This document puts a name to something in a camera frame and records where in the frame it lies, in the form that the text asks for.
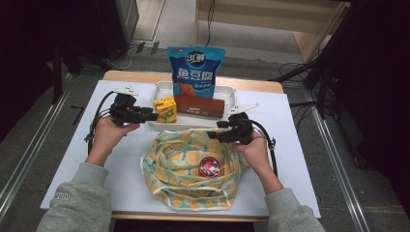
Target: plastic bag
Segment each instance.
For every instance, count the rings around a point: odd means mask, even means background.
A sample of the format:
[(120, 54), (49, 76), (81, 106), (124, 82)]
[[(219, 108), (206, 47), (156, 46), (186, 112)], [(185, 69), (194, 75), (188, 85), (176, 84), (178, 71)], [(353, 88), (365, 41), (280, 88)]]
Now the plastic bag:
[(216, 72), (225, 50), (217, 47), (171, 46), (167, 49), (172, 68), (173, 94), (212, 99)]

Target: hand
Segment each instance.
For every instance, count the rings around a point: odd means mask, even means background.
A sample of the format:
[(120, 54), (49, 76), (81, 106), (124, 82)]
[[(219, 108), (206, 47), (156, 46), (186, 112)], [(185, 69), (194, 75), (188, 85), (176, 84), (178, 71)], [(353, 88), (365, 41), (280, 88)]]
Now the hand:
[(138, 128), (139, 124), (129, 124), (118, 127), (114, 124), (114, 118), (111, 116), (102, 117), (96, 124), (93, 148), (86, 162), (104, 166), (112, 149), (114, 149), (124, 136), (127, 136), (127, 133)]
[(252, 141), (248, 145), (240, 143), (229, 143), (229, 147), (244, 154), (250, 166), (257, 173), (262, 169), (272, 169), (268, 159), (268, 149), (266, 139), (257, 132), (253, 132), (250, 137)]
[(229, 147), (244, 155), (259, 177), (266, 194), (283, 189), (282, 183), (269, 164), (266, 139), (255, 131), (250, 136), (252, 138), (250, 144), (229, 143)]

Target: yellow fabric bag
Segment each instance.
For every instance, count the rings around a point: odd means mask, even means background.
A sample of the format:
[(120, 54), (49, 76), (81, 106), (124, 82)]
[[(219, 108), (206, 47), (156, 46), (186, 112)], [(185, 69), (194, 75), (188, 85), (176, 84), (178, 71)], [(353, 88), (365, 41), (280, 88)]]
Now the yellow fabric bag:
[[(210, 139), (206, 131), (161, 132), (141, 158), (148, 189), (175, 210), (228, 210), (249, 164), (241, 153)], [(220, 163), (218, 177), (203, 177), (198, 165), (212, 157)]]

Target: black controller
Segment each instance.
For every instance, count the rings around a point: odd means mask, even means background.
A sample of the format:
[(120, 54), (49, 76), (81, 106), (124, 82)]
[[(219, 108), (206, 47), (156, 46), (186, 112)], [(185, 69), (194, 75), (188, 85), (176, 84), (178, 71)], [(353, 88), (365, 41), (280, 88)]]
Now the black controller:
[(153, 108), (133, 106), (136, 99), (131, 95), (118, 94), (114, 103), (109, 108), (109, 114), (114, 118), (117, 126), (125, 123), (143, 124), (146, 121), (157, 121), (158, 114), (153, 113)]
[(208, 131), (211, 139), (217, 139), (220, 143), (229, 143), (239, 141), (241, 144), (248, 145), (251, 143), (251, 134), (253, 132), (252, 123), (245, 112), (233, 114), (226, 121), (218, 121), (218, 128), (232, 128), (232, 130), (216, 132)]

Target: gray sleeve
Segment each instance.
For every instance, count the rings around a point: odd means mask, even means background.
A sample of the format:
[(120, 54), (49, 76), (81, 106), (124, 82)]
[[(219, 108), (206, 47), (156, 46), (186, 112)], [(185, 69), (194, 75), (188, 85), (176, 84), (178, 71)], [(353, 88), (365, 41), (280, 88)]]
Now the gray sleeve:
[(302, 206), (291, 188), (265, 196), (269, 231), (325, 231), (308, 206)]
[(108, 171), (83, 162), (73, 180), (61, 184), (37, 231), (108, 231), (109, 193), (103, 188)]

